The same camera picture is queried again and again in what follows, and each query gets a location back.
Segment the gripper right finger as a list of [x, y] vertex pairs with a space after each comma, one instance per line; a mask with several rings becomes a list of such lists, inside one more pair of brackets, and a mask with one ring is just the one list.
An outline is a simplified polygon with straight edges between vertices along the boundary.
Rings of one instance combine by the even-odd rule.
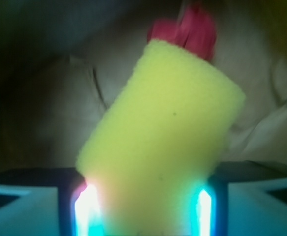
[[196, 236], [287, 236], [287, 165], [222, 162], [196, 193]]

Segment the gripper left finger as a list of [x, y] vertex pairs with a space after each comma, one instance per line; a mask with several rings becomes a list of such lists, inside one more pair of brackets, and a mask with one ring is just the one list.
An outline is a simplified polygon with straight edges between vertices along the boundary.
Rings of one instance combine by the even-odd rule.
[[96, 190], [74, 168], [0, 173], [0, 236], [99, 236]]

